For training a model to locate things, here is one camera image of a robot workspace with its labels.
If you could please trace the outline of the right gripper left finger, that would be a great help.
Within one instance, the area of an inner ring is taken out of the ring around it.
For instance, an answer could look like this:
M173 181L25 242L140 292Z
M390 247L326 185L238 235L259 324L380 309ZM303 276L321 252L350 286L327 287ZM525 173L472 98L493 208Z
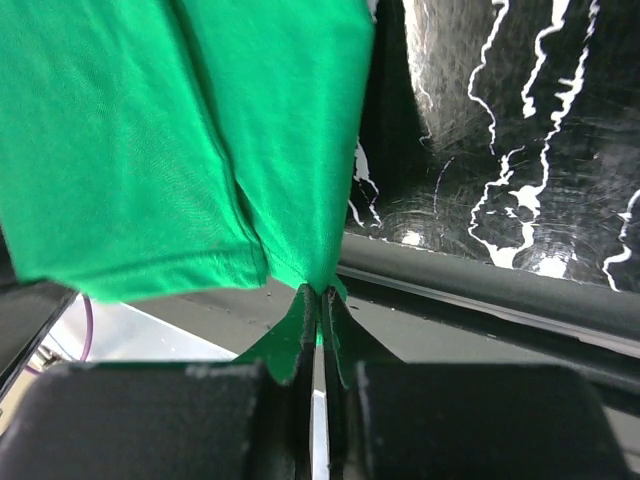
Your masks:
M318 298L226 362L66 363L1 437L5 479L308 479Z

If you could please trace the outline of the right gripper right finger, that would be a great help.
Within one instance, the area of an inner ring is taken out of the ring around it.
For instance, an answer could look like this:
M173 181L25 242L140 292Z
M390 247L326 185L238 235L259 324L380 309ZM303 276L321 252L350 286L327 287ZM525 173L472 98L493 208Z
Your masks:
M559 365L406 363L321 298L333 479L626 479L595 390Z

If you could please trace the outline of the green t shirt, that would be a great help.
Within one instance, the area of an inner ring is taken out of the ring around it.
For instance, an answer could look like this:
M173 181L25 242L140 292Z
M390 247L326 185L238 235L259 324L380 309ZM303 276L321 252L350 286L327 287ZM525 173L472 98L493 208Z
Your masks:
M5 1L10 280L105 302L336 274L373 1Z

